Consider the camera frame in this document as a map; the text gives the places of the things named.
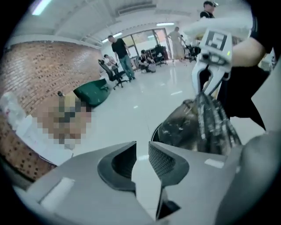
cap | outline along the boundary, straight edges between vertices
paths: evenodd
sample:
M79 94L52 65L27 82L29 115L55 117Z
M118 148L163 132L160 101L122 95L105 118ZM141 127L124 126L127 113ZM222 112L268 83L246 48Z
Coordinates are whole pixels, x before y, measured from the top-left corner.
M214 2L211 2L211 1L205 1L203 5L204 5L204 6L205 6L205 5L210 5L210 6L216 7L216 4L215 4Z

man in black shirt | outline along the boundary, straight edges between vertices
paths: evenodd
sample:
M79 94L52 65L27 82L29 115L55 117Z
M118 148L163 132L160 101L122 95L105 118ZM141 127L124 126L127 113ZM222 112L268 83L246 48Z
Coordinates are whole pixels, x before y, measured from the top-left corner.
M216 4L211 1L204 2L204 11L200 13L200 18L215 18L213 12L215 10Z
M112 35L108 36L109 42L112 43L112 50L115 53L116 61L118 62L118 58L121 66L123 67L126 75L129 80L135 79L135 73L133 71L131 60L130 60L130 51L125 42L121 39L115 39Z

white sticker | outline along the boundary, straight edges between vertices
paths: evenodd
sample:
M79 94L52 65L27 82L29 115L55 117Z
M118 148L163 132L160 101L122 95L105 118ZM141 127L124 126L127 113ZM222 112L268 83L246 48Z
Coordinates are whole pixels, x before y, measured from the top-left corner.
M41 205L50 212L54 212L74 185L74 180L62 178L60 182L42 199Z
M205 164L221 169L221 168L223 168L224 162L213 160L213 159L207 159L205 161Z

jeans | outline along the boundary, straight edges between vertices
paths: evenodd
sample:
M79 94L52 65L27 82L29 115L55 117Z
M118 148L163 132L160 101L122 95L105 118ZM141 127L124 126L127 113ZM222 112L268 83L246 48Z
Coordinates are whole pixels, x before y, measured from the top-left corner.
M121 64L123 70L125 71L127 77L129 79L132 79L133 77L135 77L135 73L131 66L131 60L130 60L129 56L125 55L123 58L120 58L119 61L120 61L120 64Z

brick wall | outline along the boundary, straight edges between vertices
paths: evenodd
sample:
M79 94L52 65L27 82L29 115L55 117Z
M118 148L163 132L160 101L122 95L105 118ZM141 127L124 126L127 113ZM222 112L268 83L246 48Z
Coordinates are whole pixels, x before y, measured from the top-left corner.
M67 94L99 79L99 50L65 42L30 42L11 46L0 66L0 96L14 92L27 114L35 115L52 102L57 91ZM7 124L0 113L0 154L21 173L36 180L53 165L39 158Z

